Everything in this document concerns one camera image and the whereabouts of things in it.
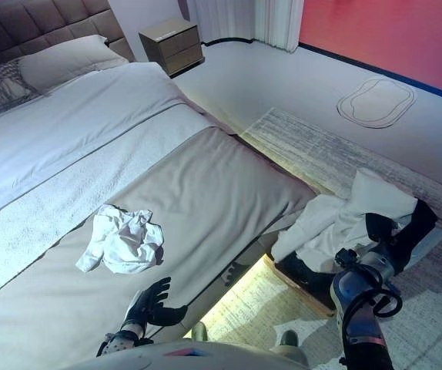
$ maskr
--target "white pillow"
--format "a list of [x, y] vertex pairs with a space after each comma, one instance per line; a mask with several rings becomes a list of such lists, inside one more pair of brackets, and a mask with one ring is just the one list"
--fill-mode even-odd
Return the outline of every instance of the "white pillow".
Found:
[[19, 61], [22, 78], [44, 93], [77, 76], [129, 62], [110, 50], [105, 41], [106, 37], [91, 35], [23, 56]]

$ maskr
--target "tufted headboard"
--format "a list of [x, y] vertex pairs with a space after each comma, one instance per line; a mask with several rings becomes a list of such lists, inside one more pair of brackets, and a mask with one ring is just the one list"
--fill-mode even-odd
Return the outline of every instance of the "tufted headboard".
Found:
[[18, 0], [0, 8], [0, 62], [94, 34], [134, 60], [108, 0]]

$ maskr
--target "red wall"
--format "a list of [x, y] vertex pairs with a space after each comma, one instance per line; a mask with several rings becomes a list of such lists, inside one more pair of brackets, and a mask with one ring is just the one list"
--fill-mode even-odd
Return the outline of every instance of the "red wall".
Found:
[[442, 89], [442, 0], [305, 0], [300, 42]]

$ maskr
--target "white bedsheet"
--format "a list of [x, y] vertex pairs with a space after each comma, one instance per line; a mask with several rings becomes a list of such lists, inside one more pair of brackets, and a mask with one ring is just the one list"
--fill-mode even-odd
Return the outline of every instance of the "white bedsheet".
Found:
[[[112, 75], [120, 76], [121, 73], [115, 71]], [[90, 81], [92, 77], [94, 78], [90, 76], [83, 79], [83, 82]], [[77, 83], [70, 84], [61, 88], [58, 95], [54, 93], [50, 97], [43, 98], [42, 100], [55, 101], [53, 105], [46, 103], [45, 106], [54, 106], [53, 109], [58, 110], [58, 102], [62, 99], [69, 100], [67, 94], [60, 92], [76, 91], [74, 87], [76, 85]], [[113, 91], [116, 91], [118, 86], [113, 83], [112, 85]], [[131, 82], [124, 83], [127, 89], [131, 89], [132, 85]], [[177, 100], [184, 102], [181, 95], [170, 102]], [[29, 115], [29, 106], [32, 105], [20, 108]], [[130, 104], [129, 108], [132, 112], [121, 113], [119, 118], [127, 116], [129, 123], [133, 125], [137, 107], [134, 108], [133, 104]], [[18, 110], [11, 112], [11, 116], [18, 114]], [[214, 123], [203, 118], [186, 104], [172, 104], [170, 109], [136, 125], [126, 135], [117, 137], [109, 144], [67, 166], [55, 176], [6, 205], [0, 210], [0, 288], [112, 195], [147, 171], [179, 144], [208, 126], [214, 126]], [[82, 133], [82, 137], [88, 135], [82, 130], [79, 132]], [[15, 169], [10, 173], [13, 177], [18, 176]]]
[[185, 102], [156, 63], [130, 63], [0, 115], [0, 209], [146, 119]]

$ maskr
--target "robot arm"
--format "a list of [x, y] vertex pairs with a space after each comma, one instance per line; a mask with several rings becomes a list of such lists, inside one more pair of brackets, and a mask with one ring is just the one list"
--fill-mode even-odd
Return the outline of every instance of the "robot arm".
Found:
[[[336, 261], [345, 270], [334, 278], [330, 295], [342, 335], [345, 358], [341, 363], [349, 370], [393, 369], [377, 317], [393, 316], [402, 308], [399, 292], [389, 279], [409, 267], [415, 248], [424, 247], [421, 242], [427, 239], [436, 221], [436, 215], [422, 200], [418, 200], [411, 222], [394, 236], [392, 220], [367, 214], [369, 237], [378, 245], [359, 261], [353, 251], [342, 249], [337, 254]], [[383, 312], [392, 301], [393, 309]]]

